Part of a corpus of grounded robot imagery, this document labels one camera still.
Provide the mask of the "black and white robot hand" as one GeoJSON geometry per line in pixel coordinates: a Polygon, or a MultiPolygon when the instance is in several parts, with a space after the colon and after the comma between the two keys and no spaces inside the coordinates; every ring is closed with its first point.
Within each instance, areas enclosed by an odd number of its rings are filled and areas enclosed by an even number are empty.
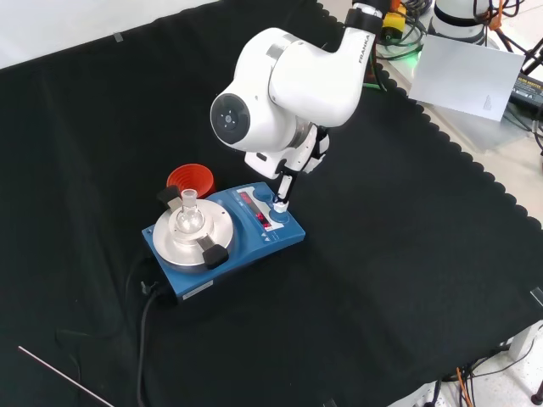
{"type": "Polygon", "coordinates": [[[305,140],[297,148],[277,153],[246,153],[245,163],[261,176],[281,182],[272,199],[273,210],[285,213],[300,172],[311,173],[324,159],[329,148],[328,129],[311,124],[305,140]]]}

